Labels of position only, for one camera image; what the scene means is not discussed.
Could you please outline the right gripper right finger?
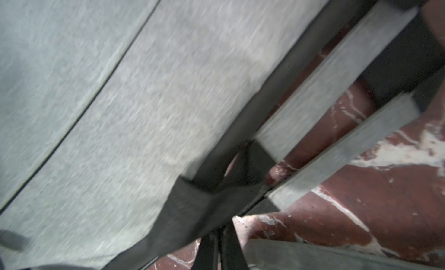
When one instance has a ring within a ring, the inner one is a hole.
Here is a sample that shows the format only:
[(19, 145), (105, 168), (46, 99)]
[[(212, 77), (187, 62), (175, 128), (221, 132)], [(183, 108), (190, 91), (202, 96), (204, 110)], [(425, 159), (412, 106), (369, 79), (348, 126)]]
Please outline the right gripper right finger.
[(222, 270), (249, 270), (232, 221), (220, 229)]

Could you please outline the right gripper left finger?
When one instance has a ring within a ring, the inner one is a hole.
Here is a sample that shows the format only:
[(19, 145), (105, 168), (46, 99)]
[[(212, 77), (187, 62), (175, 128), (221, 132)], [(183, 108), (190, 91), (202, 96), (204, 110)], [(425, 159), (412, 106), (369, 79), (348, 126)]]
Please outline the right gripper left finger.
[(218, 232), (201, 238), (199, 249), (191, 270), (216, 270), (219, 258)]

